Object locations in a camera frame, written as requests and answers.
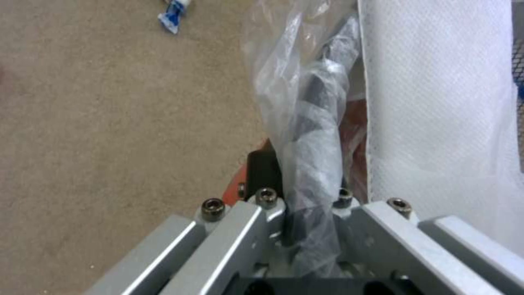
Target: hex socket bolt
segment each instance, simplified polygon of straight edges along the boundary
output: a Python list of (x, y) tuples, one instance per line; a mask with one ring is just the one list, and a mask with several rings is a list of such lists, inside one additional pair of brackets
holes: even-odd
[(347, 189), (341, 187), (339, 190), (339, 199), (333, 203), (333, 207), (339, 209), (348, 208), (351, 206), (352, 199), (353, 197), (351, 193)]
[(263, 187), (255, 193), (255, 202), (264, 209), (271, 209), (277, 205), (278, 195), (274, 189)]
[(202, 203), (200, 210), (202, 218), (209, 222), (215, 222), (222, 218), (226, 207), (221, 199), (210, 198)]
[(401, 198), (389, 198), (386, 203), (395, 209), (395, 211), (400, 213), (400, 215), (404, 216), (406, 219), (409, 219), (412, 209), (408, 201)]

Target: beige carpet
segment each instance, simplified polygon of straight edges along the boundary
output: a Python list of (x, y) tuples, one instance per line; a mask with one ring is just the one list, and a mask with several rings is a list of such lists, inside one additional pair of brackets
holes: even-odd
[(0, 294), (77, 294), (170, 214), (220, 197), (264, 138), (250, 1), (0, 2)]

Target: white cloth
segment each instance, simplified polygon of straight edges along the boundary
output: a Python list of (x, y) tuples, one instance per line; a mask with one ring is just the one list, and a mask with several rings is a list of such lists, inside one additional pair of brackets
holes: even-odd
[(524, 256), (511, 2), (360, 0), (368, 193)]

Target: clear plastic bag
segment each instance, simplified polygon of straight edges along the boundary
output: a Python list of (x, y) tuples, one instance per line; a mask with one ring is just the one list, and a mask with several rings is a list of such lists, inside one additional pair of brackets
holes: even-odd
[(331, 214), (342, 182), (339, 124), (359, 23), (346, 0), (258, 0), (242, 49), (256, 102), (282, 170), (296, 276), (338, 275)]

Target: blue and white package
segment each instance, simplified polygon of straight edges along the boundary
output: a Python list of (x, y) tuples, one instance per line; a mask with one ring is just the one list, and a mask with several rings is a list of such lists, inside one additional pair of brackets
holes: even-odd
[(178, 33), (178, 25), (180, 23), (180, 16), (184, 13), (185, 9), (189, 6), (191, 0), (172, 0), (166, 9), (165, 13), (158, 15), (158, 19), (171, 33)]

